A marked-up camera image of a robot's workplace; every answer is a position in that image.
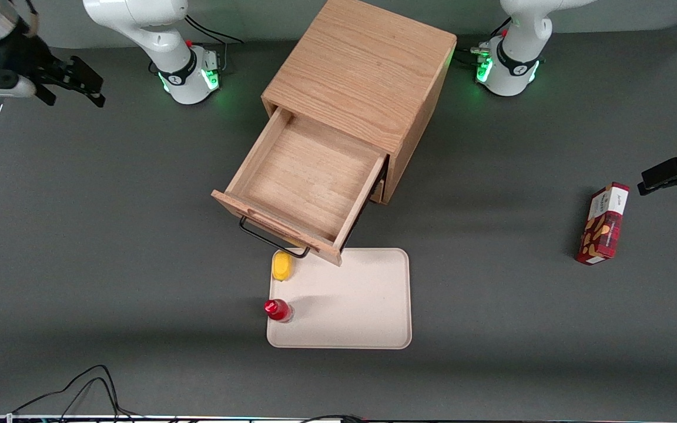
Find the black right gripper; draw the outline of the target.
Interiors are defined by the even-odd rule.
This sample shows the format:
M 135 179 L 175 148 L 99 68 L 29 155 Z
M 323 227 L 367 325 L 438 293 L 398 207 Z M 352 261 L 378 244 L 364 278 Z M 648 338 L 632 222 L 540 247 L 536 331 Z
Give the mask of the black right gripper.
M 82 93 L 97 107 L 104 107 L 104 79 L 80 57 L 71 56 L 69 61 L 58 59 L 38 36 L 28 38 L 13 34 L 0 40 L 0 88 L 14 88 L 23 77 L 35 81 L 36 98 L 54 106 L 56 96 L 48 88 L 49 82 L 43 82 L 63 80 L 65 76 L 73 90 Z

